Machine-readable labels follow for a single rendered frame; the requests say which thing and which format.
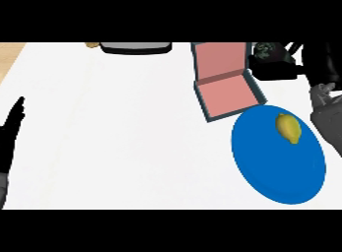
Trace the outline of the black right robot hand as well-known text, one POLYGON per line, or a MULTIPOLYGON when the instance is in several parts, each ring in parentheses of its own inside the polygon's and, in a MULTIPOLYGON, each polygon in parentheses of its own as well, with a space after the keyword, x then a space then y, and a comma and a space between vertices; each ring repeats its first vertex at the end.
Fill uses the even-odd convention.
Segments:
POLYGON ((342 91, 342 42, 295 42, 289 53, 301 48, 298 74, 305 75, 308 84, 335 84, 335 91, 342 91))

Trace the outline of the pink open cardboard box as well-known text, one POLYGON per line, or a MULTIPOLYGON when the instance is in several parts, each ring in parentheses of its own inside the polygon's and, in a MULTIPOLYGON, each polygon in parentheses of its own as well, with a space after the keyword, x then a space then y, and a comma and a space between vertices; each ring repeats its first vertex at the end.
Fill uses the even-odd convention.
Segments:
POLYGON ((193 42, 194 91, 209 122, 267 102, 249 73, 251 42, 193 42))

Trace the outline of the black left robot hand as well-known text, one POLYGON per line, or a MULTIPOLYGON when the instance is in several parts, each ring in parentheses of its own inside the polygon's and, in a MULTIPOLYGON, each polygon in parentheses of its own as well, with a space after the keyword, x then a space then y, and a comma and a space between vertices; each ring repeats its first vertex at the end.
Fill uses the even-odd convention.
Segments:
POLYGON ((21 96, 9 111, 5 124, 0 126, 0 173, 8 173, 12 165, 15 141, 26 117, 24 101, 26 98, 21 96))

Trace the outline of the yellow-green eggplant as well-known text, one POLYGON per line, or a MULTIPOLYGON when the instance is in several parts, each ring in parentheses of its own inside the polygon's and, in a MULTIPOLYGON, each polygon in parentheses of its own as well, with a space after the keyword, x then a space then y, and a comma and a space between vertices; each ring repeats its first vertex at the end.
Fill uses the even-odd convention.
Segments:
POLYGON ((276 128, 283 138, 295 145, 301 137, 301 126, 297 118, 280 113, 276 118, 276 128))

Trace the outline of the blue round plate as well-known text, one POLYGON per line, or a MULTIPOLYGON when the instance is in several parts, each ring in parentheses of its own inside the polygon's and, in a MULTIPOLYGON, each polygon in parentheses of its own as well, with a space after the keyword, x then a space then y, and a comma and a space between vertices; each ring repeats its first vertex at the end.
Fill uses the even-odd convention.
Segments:
POLYGON ((323 150, 307 124, 282 107, 258 105, 240 114, 231 130, 231 152, 248 183, 267 198, 294 205, 316 196, 326 174, 323 150), (279 133, 280 114, 300 123, 297 144, 279 133))

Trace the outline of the dark appliance with green marks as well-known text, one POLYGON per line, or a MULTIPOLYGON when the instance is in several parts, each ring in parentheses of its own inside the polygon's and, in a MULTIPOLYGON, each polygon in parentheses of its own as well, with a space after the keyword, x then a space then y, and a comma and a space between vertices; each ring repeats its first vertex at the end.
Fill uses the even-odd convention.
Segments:
POLYGON ((279 42, 255 44, 249 68, 260 81, 294 80, 298 77, 297 60, 279 42))

